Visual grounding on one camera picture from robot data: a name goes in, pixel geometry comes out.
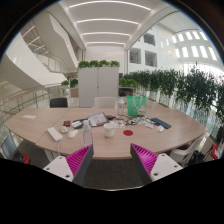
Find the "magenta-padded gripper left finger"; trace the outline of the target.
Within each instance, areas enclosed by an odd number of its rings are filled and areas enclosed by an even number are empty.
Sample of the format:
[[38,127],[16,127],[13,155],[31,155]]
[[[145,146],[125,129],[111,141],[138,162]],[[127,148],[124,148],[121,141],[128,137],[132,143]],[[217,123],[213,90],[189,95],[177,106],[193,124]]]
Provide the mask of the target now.
[[85,146],[66,157],[58,156],[44,170],[82,186],[93,155],[93,145]]

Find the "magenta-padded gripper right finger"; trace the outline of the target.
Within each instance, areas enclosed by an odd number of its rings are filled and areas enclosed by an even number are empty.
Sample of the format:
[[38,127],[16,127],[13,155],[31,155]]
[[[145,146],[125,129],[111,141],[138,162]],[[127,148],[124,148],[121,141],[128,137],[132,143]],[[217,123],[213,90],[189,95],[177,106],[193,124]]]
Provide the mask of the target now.
[[130,145],[130,153],[144,185],[182,169],[182,167],[167,154],[162,153],[157,155],[136,144]]

